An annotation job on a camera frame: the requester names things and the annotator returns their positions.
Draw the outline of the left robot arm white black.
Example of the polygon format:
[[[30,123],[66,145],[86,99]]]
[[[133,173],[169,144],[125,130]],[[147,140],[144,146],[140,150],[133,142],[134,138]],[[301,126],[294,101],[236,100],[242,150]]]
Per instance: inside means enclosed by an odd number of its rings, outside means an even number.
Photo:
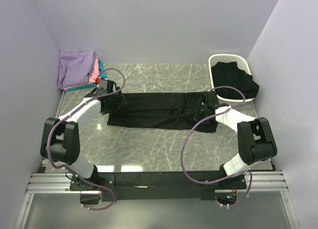
[[[54,168],[66,168],[79,177],[87,190],[99,185],[97,166],[80,154],[80,129],[95,115],[109,114],[126,106],[126,100],[116,82],[101,79],[96,88],[71,111],[59,118],[48,118],[44,124],[40,154]]]

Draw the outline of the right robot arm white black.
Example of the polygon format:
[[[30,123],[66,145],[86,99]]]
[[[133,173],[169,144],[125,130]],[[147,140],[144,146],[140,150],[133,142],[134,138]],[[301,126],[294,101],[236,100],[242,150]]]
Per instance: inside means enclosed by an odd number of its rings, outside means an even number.
[[[207,122],[221,123],[237,133],[238,153],[220,167],[218,179],[209,182],[219,183],[222,188],[229,189],[235,184],[235,176],[239,173],[247,171],[260,161],[276,156],[277,146],[266,118],[251,117],[232,106],[220,104],[214,91],[204,92],[201,96],[202,100],[194,116],[198,123],[192,129],[204,124],[203,119],[207,118]]]

